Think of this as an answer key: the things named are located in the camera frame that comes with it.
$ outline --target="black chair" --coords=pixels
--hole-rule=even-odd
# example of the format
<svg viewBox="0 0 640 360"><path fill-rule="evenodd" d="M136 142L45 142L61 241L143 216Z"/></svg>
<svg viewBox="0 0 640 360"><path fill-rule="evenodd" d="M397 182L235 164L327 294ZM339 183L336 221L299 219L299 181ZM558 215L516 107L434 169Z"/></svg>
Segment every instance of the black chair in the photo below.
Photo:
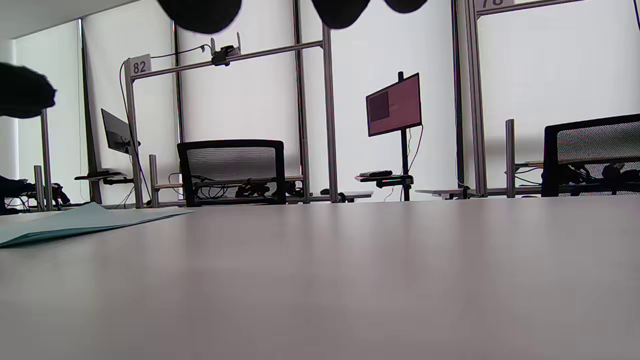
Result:
<svg viewBox="0 0 640 360"><path fill-rule="evenodd" d="M284 144L215 140L178 144L187 206L286 204Z"/></svg>
<svg viewBox="0 0 640 360"><path fill-rule="evenodd" d="M640 114L545 128L542 196L640 193Z"/></svg>

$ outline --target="desk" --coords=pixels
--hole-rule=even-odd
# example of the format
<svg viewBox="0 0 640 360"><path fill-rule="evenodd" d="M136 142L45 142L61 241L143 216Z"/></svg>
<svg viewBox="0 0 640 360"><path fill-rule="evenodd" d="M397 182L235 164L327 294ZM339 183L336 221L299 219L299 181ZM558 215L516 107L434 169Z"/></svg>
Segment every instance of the desk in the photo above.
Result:
<svg viewBox="0 0 640 360"><path fill-rule="evenodd" d="M639 212L640 197L202 208L2 250L2 358L635 360Z"/></svg>
<svg viewBox="0 0 640 360"><path fill-rule="evenodd" d="M516 195L540 195L542 194L542 186L519 186L516 187ZM444 200L453 200L453 198L462 196L462 189L452 190L416 190L417 193L427 193L433 196L441 197ZM472 197L477 197L476 191L471 189L468 194ZM487 189L488 196L506 196L506 188L493 188Z"/></svg>

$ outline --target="metal frame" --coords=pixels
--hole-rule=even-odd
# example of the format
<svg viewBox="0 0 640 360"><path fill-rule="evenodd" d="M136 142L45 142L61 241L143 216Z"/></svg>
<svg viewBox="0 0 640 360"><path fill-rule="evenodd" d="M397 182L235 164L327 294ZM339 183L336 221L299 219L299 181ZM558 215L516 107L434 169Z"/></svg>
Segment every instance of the metal frame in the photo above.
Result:
<svg viewBox="0 0 640 360"><path fill-rule="evenodd" d="M300 0L293 0L293 37L295 45L302 44ZM309 176L309 144L307 133L307 97L305 90L305 66L302 50L296 51L296 85L298 87L298 136L300 144L300 169L302 170L304 204L311 203L311 177Z"/></svg>
<svg viewBox="0 0 640 360"><path fill-rule="evenodd" d="M503 8L476 10L476 0L466 0L467 51L469 58L469 79L471 90L471 122L474 138L474 167L476 170L476 193L487 197L486 150L484 146L484 117L482 104L482 81L480 75L480 54L478 44L477 21L483 15L513 12L582 0L541 0L530 3L505 6Z"/></svg>
<svg viewBox="0 0 640 360"><path fill-rule="evenodd" d="M507 139L507 198L516 197L516 140L514 120L506 122Z"/></svg>
<svg viewBox="0 0 640 360"><path fill-rule="evenodd" d="M253 58L260 58L263 56L289 53L292 51L300 51L303 49L310 49L313 47L320 47L324 51L324 83L325 83L325 102L326 102L326 123L327 123L327 142L329 152L329 189L331 202L339 202L338 196L338 179L337 179L337 162L335 151L335 110L333 104L333 69L332 69L332 52L331 52L331 30L326 26L323 26L323 39L314 42L307 42L304 44L296 44L291 46L279 47L276 49L270 49L265 51L259 51L250 54L241 54L237 56L230 56L227 58L228 63L235 61L248 60ZM125 60L125 92L127 94L128 105L128 118L129 129L131 130L131 142L132 149L134 151L133 156L133 178L134 178L134 191L136 195L136 207L143 207L143 193L141 185L141 171L140 171L140 153L138 149L138 131L136 126L136 108L134 100L134 88L133 83L139 79L152 78L154 76L174 74L182 71L199 69L204 67L214 66L212 61L205 61L202 63L195 63L191 65L185 65L180 67L174 67L170 69L157 70L152 72L145 72L142 74L131 74L131 59Z"/></svg>
<svg viewBox="0 0 640 360"><path fill-rule="evenodd" d="M44 163L44 197L46 211L53 211L53 189L51 188L51 157L49 156L49 121L47 109L40 115L40 129L42 130L42 162Z"/></svg>
<svg viewBox="0 0 640 360"><path fill-rule="evenodd" d="M45 210L44 207L44 185L42 184L42 166L35 165L33 167L33 173L35 175L36 181L36 202L38 206L38 211L43 212Z"/></svg>

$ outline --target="blurry black object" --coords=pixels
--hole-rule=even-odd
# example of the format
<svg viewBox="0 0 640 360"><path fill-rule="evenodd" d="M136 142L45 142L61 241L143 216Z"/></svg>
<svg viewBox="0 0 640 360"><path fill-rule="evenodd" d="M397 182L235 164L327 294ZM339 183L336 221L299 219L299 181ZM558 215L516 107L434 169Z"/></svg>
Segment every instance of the blurry black object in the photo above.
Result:
<svg viewBox="0 0 640 360"><path fill-rule="evenodd" d="M26 67L0 63L0 116L30 119L56 104L47 77Z"/></svg>
<svg viewBox="0 0 640 360"><path fill-rule="evenodd" d="M166 14L183 29L214 34L233 22L242 0L158 0Z"/></svg>
<svg viewBox="0 0 640 360"><path fill-rule="evenodd" d="M313 0L322 22L332 29L351 26L369 5L369 0Z"/></svg>
<svg viewBox="0 0 640 360"><path fill-rule="evenodd" d="M4 202L5 199L20 197L25 192L34 191L34 184L29 184L21 180L11 180L0 176L0 200L2 200L2 205L0 205L0 215L12 215L20 212L18 209L8 209Z"/></svg>
<svg viewBox="0 0 640 360"><path fill-rule="evenodd" d="M422 5L427 3L427 0L385 0L389 7L399 13L412 13Z"/></svg>

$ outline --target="monitor stand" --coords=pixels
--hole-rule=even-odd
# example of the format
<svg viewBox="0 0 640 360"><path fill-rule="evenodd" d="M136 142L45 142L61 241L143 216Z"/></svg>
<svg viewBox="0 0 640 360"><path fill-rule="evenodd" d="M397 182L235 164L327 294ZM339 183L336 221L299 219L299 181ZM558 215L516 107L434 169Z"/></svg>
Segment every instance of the monitor stand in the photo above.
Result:
<svg viewBox="0 0 640 360"><path fill-rule="evenodd" d="M398 72L398 81L404 80L404 72ZM409 176L409 154L406 139L406 129L400 130L402 143L402 175ZM404 183L402 185L404 191L404 201L411 201L411 184Z"/></svg>

